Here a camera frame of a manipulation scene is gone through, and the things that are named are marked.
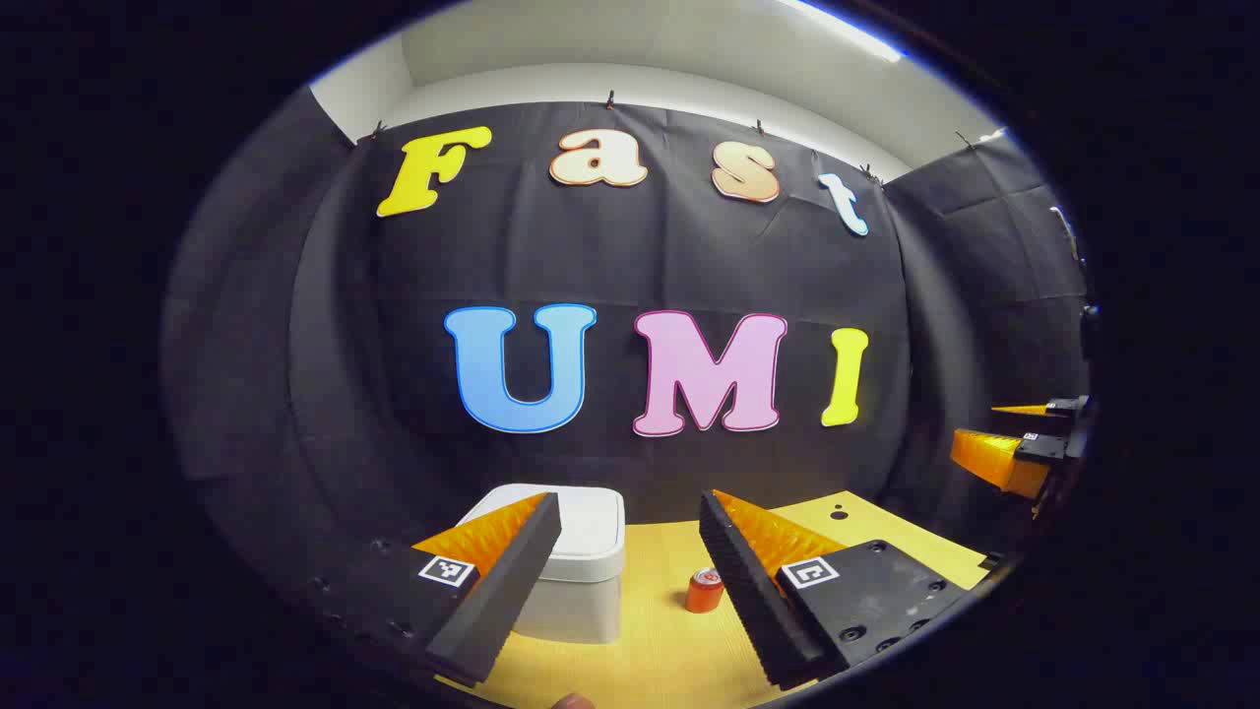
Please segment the white bin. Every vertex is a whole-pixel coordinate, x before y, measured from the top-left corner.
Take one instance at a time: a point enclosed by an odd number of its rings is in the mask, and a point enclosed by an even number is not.
[[[605,487],[513,484],[491,490],[464,524],[539,492],[559,497],[559,539],[513,631],[541,640],[607,644],[621,635],[625,504]]]

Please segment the blue letter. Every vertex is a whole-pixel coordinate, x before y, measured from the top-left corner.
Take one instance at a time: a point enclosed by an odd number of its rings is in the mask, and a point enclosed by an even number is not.
[[[517,324],[512,310],[460,307],[446,315],[455,337],[455,375],[469,416],[504,433],[543,433],[567,424],[582,408],[586,366],[582,336],[595,324],[588,305],[546,305],[534,322],[551,340],[552,389],[538,402],[517,402],[503,373],[503,335]]]
[[[858,198],[849,188],[844,186],[840,178],[830,173],[825,175],[818,175],[818,181],[827,185],[832,190],[832,200],[835,201],[835,209],[840,213],[840,219],[844,225],[849,227],[849,230],[858,235],[866,235],[867,225],[866,222],[858,218],[858,213],[853,210],[853,204],[857,203]]]

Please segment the red can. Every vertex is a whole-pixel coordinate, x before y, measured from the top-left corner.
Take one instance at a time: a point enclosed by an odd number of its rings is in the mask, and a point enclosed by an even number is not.
[[[687,610],[692,613],[708,613],[722,601],[722,577],[717,569],[704,568],[692,574],[687,587]]]

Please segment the pink letter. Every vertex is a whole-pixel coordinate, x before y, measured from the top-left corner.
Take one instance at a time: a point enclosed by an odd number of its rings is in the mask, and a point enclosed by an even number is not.
[[[701,431],[708,431],[735,390],[735,404],[722,417],[733,432],[762,431],[779,423],[775,411],[775,364],[788,321],[779,315],[745,315],[735,325],[722,358],[714,363],[708,343],[690,312],[644,312],[634,329],[648,339],[648,409],[634,421],[645,437],[674,436],[685,426],[674,413],[674,390]]]

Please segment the white lid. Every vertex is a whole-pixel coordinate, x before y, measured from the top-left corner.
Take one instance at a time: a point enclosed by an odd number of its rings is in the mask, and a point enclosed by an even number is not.
[[[475,520],[539,492],[559,497],[559,539],[539,579],[596,583],[625,568],[625,502],[606,487],[501,485],[481,499],[460,524]]]

